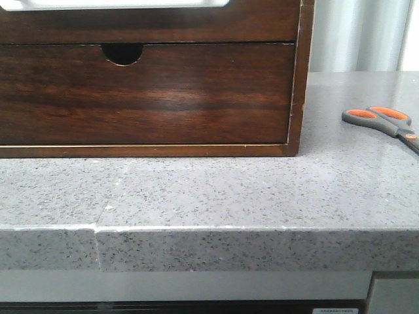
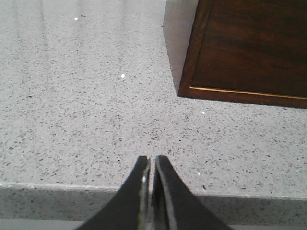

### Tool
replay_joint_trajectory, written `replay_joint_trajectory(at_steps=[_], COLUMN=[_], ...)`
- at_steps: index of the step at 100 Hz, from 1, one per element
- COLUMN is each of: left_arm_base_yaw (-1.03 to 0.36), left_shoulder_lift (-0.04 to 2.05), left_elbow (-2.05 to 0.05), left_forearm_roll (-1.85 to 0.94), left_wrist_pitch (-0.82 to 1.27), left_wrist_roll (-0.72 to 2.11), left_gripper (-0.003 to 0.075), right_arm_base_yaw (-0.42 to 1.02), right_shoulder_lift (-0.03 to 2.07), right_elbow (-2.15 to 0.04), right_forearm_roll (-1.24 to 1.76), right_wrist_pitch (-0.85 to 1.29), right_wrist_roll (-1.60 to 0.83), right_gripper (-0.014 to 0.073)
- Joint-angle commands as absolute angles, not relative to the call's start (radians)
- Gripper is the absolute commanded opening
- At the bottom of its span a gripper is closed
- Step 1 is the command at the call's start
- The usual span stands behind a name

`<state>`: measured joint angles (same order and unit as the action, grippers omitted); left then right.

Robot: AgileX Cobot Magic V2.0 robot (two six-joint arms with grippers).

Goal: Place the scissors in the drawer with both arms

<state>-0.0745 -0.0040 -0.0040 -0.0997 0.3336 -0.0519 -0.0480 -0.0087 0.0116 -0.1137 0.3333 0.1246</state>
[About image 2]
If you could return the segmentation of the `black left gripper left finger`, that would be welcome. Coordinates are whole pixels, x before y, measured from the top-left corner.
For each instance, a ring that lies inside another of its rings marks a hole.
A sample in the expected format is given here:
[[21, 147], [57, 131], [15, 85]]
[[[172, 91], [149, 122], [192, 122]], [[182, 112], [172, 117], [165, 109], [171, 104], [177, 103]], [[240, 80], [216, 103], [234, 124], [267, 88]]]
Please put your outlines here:
[[139, 156], [114, 197], [79, 230], [144, 230], [149, 201], [150, 160]]

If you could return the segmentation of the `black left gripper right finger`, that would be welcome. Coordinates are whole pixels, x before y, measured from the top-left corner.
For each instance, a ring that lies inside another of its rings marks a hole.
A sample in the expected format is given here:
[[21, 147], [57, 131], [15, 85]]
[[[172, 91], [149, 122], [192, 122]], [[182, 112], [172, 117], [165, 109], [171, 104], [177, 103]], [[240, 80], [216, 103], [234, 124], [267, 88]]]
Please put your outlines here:
[[152, 205], [156, 230], [229, 230], [180, 179], [167, 156], [155, 160]]

